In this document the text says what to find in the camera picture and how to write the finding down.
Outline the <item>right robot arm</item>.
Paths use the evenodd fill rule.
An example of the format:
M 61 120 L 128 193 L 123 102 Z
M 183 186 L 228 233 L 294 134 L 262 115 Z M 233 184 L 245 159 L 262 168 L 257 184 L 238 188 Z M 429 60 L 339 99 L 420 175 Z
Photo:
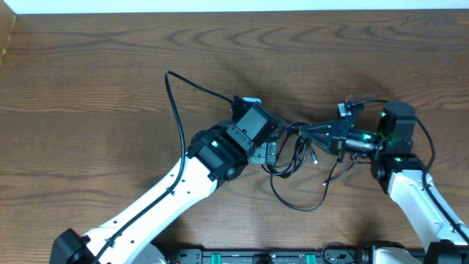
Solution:
M 375 132 L 355 128 L 364 101 L 347 101 L 337 117 L 306 125 L 299 134 L 343 161 L 346 154 L 367 158 L 373 178 L 403 211 L 425 251 L 424 263 L 467 263 L 468 226 L 444 200 L 429 169 L 412 152 L 413 132 L 422 122 L 416 110 L 401 101 L 383 100 Z

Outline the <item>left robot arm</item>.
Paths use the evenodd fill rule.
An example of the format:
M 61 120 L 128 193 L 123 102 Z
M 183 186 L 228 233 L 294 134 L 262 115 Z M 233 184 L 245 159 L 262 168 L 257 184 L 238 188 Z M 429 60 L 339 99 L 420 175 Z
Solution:
M 167 263 L 152 241 L 248 164 L 271 164 L 283 131 L 261 100 L 234 97 L 232 118 L 198 132 L 168 174 L 129 207 L 84 235 L 64 231 L 53 242 L 50 263 Z

